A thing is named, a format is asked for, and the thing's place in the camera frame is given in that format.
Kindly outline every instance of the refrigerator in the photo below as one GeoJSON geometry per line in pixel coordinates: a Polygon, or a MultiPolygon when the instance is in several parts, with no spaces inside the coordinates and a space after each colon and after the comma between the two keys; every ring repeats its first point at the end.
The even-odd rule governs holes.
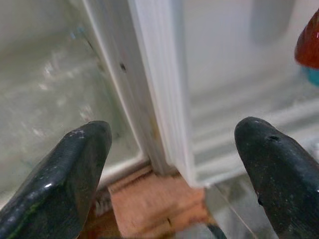
{"type": "Polygon", "coordinates": [[[178,171],[206,188],[228,237],[276,238],[234,128],[244,117],[263,118],[318,157],[319,87],[294,60],[318,7],[315,0],[3,1],[1,207],[66,132],[105,120],[113,145],[100,187],[149,163],[160,175],[178,171]]]}

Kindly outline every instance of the wooden board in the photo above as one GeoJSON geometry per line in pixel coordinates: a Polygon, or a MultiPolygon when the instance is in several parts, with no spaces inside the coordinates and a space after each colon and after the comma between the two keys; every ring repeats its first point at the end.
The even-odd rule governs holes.
{"type": "Polygon", "coordinates": [[[190,188],[180,175],[156,176],[150,167],[109,187],[121,235],[162,237],[197,222],[213,222],[204,190],[190,188]]]}

